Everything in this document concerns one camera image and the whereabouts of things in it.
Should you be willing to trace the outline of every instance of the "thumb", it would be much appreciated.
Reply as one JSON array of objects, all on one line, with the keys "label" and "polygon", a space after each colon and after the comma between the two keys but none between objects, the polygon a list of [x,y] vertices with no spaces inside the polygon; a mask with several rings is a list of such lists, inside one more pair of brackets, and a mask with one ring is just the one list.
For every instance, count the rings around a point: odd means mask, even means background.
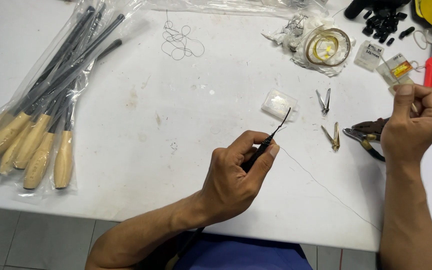
[{"label": "thumb", "polygon": [[404,84],[398,87],[394,95],[394,108],[391,118],[399,120],[409,119],[413,101],[414,86],[412,84]]},{"label": "thumb", "polygon": [[253,166],[249,170],[246,177],[253,179],[253,181],[257,181],[262,185],[263,180],[266,177],[266,174],[269,172],[271,167],[273,166],[273,162],[275,161],[276,155],[279,152],[279,145],[272,144],[270,145],[266,151],[256,159]]}]

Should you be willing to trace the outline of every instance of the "tiled floor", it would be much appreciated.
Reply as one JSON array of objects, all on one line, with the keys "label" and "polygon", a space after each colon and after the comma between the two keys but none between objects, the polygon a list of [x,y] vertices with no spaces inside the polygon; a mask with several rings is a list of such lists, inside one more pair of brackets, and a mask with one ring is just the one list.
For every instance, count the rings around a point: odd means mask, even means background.
[{"label": "tiled floor", "polygon": [[[0,270],[82,270],[96,239],[115,226],[0,209]],[[314,270],[338,270],[341,249],[302,244]],[[375,270],[375,253],[343,250],[342,270]]]}]

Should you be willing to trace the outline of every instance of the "fingernail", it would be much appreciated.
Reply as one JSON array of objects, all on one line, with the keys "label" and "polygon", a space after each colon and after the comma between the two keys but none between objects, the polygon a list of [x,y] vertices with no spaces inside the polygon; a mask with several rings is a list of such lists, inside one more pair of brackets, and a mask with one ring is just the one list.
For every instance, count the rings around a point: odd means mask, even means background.
[{"label": "fingernail", "polygon": [[405,84],[401,86],[396,93],[400,96],[409,96],[413,94],[413,86],[409,84]]},{"label": "fingernail", "polygon": [[277,145],[277,144],[273,145],[273,147],[269,151],[269,153],[271,154],[271,156],[273,156],[273,158],[276,157],[276,155],[278,154],[278,152],[279,152],[279,145]]}]

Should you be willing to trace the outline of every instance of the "blue clothing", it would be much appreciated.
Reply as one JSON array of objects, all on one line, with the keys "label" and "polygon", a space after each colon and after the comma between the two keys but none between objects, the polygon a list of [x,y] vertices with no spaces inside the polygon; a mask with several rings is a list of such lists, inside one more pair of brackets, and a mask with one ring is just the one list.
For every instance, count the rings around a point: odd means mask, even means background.
[{"label": "blue clothing", "polygon": [[203,233],[174,270],[311,270],[299,244]]}]

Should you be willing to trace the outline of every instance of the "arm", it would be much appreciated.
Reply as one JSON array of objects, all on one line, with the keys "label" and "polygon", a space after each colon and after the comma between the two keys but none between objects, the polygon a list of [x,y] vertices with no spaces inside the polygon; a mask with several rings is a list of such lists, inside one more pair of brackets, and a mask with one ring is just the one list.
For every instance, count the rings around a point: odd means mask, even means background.
[{"label": "arm", "polygon": [[228,148],[214,150],[200,191],[108,230],[94,243],[85,270],[128,270],[182,231],[223,222],[246,211],[271,169],[279,146],[273,141],[248,173],[240,165],[255,152],[253,144],[261,144],[267,136],[247,131]]},{"label": "arm", "polygon": [[[381,260],[385,270],[432,269],[432,220],[420,172],[432,144],[432,88],[396,89],[393,115],[381,135],[386,157]],[[419,117],[410,116],[413,102]]]}]

